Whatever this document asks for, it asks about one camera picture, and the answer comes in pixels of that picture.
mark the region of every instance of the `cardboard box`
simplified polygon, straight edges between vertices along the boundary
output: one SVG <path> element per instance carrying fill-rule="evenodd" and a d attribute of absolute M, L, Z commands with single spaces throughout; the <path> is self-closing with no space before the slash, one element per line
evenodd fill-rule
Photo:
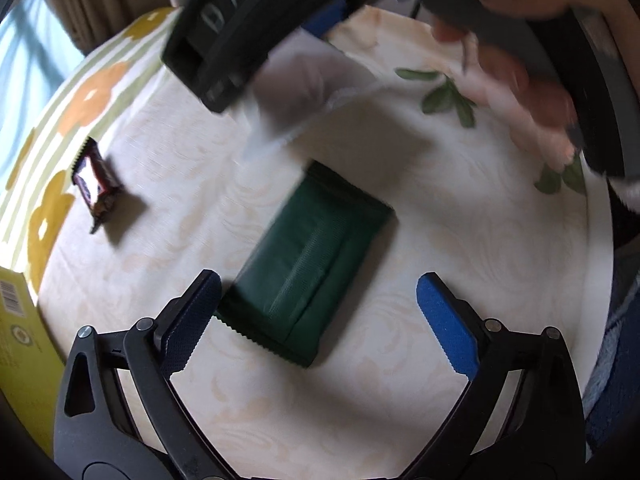
<path fill-rule="evenodd" d="M 63 371 L 24 276 L 0 267 L 0 390 L 49 456 Z"/>

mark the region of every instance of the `orange flower pattern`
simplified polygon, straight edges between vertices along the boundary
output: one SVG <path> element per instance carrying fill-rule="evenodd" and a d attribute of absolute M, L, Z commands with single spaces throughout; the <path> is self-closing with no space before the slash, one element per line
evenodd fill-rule
<path fill-rule="evenodd" d="M 27 260 L 31 285 L 36 292 L 40 291 L 44 269 L 53 250 L 53 244 L 75 200 L 73 195 L 62 193 L 65 173 L 65 171 L 59 171 L 49 181 L 42 203 L 34 209 L 29 220 Z"/>
<path fill-rule="evenodd" d="M 106 110 L 114 86 L 124 77 L 129 64 L 119 61 L 99 70 L 82 83 L 69 101 L 58 123 L 58 132 L 65 136 L 77 126 L 88 126 Z"/>
<path fill-rule="evenodd" d="M 166 17 L 174 10 L 173 7 L 163 7 L 162 9 L 156 9 L 140 16 L 135 22 L 129 25 L 129 28 L 124 31 L 123 36 L 125 38 L 131 38 L 132 40 L 141 40 L 151 34 L 156 28 L 160 27 Z"/>

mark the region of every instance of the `black handheld device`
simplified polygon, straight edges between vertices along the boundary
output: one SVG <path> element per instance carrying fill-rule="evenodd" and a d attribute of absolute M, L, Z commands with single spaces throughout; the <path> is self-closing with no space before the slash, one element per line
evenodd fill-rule
<path fill-rule="evenodd" d="M 189 0 L 163 54 L 166 65 L 213 112 L 243 91 L 269 51 L 333 0 Z M 350 9 L 370 0 L 348 0 Z M 519 57 L 571 93 L 572 141 L 597 172 L 640 178 L 640 106 L 607 24 L 575 8 L 543 22 L 497 16 L 479 0 L 423 0 L 454 25 Z"/>

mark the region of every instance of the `green pouch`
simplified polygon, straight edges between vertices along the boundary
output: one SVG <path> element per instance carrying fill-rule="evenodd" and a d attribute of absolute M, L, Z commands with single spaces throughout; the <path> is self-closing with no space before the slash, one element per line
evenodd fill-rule
<path fill-rule="evenodd" d="M 308 367 L 391 213 L 389 206 L 313 162 L 220 301 L 216 317 Z"/>

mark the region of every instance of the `candy wrapper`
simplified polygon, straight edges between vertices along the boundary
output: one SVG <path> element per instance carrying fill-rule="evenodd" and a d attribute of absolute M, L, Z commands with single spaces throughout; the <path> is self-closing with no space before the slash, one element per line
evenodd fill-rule
<path fill-rule="evenodd" d="M 107 221 L 122 184 L 111 173 L 98 150 L 98 143 L 88 137 L 73 166 L 71 181 L 78 186 L 84 203 L 94 218 L 91 234 Z"/>

